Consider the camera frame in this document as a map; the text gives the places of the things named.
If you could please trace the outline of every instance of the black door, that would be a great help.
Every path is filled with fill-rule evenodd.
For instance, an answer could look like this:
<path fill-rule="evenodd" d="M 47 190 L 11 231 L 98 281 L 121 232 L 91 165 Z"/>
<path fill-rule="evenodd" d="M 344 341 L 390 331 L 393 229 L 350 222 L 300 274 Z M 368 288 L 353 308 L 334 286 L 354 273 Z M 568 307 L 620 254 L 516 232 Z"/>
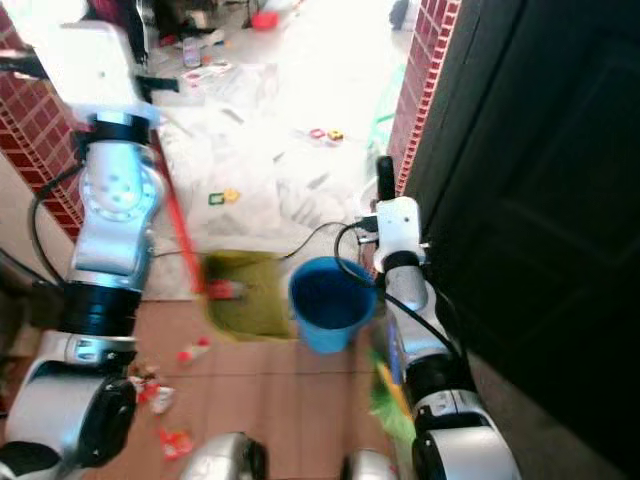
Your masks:
<path fill-rule="evenodd" d="M 423 212 L 434 280 L 474 350 L 629 470 L 640 425 L 640 2 L 529 1 L 512 27 Z M 420 181 L 414 189 L 429 188 Z"/>

